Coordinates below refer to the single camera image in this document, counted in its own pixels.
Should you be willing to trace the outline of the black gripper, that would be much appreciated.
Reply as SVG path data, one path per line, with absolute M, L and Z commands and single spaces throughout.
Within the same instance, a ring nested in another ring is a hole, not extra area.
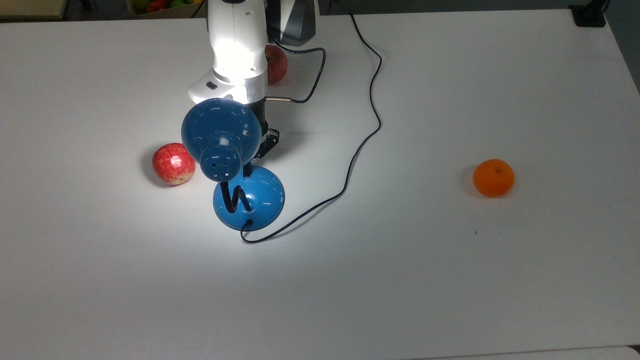
M 280 140 L 280 132 L 276 129 L 272 129 L 269 127 L 268 122 L 266 121 L 266 110 L 265 110 L 266 101 L 256 101 L 252 102 L 248 105 L 249 109 L 253 112 L 253 114 L 258 119 L 260 129 L 262 132 L 262 137 L 260 139 L 260 145 L 258 151 L 254 158 L 263 158 L 267 153 L 274 148 Z M 252 176 L 252 166 L 245 165 L 243 166 L 243 178 L 249 179 Z

